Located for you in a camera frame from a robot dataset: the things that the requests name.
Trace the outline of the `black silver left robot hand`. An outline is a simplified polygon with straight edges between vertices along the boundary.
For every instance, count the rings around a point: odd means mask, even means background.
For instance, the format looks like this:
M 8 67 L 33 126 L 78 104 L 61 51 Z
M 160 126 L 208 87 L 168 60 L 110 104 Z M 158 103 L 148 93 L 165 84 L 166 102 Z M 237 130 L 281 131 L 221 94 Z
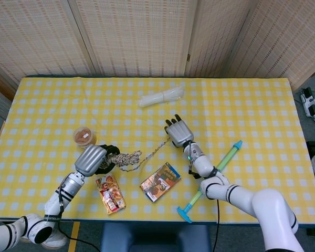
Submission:
M 111 161 L 111 157 L 118 154 L 120 150 L 116 146 L 90 144 L 76 160 L 76 171 L 85 177 L 107 174 L 116 165 L 114 161 Z

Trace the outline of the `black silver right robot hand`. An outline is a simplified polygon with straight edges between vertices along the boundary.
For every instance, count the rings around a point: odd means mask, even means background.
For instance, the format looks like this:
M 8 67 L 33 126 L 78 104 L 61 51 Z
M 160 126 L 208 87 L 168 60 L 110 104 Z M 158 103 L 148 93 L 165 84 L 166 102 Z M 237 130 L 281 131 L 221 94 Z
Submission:
M 178 114 L 175 114 L 171 120 L 165 120 L 165 122 L 167 126 L 164 127 L 164 130 L 176 148 L 184 148 L 194 140 L 193 132 Z

